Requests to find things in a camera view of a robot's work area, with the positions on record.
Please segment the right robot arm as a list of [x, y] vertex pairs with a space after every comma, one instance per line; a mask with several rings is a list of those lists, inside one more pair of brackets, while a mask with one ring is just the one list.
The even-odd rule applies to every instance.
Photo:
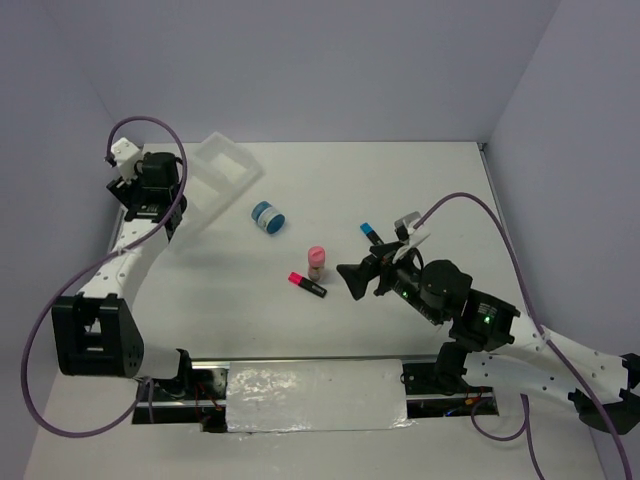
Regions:
[[444, 394], [482, 386], [546, 396], [577, 412], [587, 426], [629, 433], [639, 423], [639, 357], [610, 355], [547, 328], [515, 306], [472, 286], [449, 260], [422, 263], [412, 251], [396, 258], [397, 242], [373, 246], [358, 264], [340, 264], [351, 296], [396, 293], [436, 326], [449, 328], [425, 379]]

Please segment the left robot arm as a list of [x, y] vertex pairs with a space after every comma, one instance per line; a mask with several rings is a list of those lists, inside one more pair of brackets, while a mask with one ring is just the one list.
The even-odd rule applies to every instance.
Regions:
[[195, 389], [196, 374], [179, 364], [179, 350], [145, 343], [132, 313], [151, 266], [168, 247], [187, 206], [179, 193], [181, 162], [172, 153], [146, 153], [135, 162], [132, 179], [109, 183], [125, 207], [111, 257], [75, 295], [58, 297], [51, 310], [63, 374], [156, 377], [175, 399]]

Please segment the blue paint jar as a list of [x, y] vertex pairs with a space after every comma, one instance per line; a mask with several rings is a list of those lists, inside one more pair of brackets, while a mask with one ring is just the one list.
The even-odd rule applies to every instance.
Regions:
[[259, 202], [251, 212], [254, 223], [269, 235], [278, 233], [285, 224], [286, 217], [268, 201]]

